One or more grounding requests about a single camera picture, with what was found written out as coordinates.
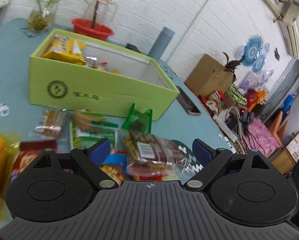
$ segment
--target pink cloth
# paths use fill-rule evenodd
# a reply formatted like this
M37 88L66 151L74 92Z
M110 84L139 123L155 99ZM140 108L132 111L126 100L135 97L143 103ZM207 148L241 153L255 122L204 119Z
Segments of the pink cloth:
M272 136L258 117L254 118L253 123L248 126L248 130L255 137L253 138L252 136L249 136L248 138L243 135L243 139L247 143L249 149L257 149L265 156L269 156L270 153L280 147L274 136Z

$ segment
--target black straw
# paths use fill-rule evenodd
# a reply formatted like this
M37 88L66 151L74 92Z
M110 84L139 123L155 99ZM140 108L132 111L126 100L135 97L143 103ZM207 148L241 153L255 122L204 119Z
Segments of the black straw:
M98 0L96 0L96 4L95 4L95 8L94 8L94 15L93 15L92 27L91 27L92 30L94 30L94 28L95 28L97 9L98 9Z

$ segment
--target glass vase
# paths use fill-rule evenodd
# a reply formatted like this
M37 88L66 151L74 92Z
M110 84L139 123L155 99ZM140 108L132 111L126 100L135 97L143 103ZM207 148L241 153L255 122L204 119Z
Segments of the glass vase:
M54 22L57 3L36 0L35 6L28 18L28 28L34 32L47 30Z

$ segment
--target power strip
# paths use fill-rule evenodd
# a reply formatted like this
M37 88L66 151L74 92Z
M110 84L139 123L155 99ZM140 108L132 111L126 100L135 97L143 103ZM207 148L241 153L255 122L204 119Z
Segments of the power strip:
M217 115L213 116L213 120L218 124L219 128L226 134L229 139L231 139L233 142L237 141L238 137L231 131L231 129L227 127L227 125L221 119L218 118Z

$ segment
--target metal screw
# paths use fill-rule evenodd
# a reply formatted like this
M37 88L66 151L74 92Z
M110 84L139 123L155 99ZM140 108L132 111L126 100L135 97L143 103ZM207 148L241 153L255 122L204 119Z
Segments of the metal screw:
M199 180L190 180L188 183L187 183L187 186L189 187L193 187L193 188L199 188L201 186L203 186L203 183Z
M105 179L100 182L101 187L113 187L114 185L115 182L109 179Z

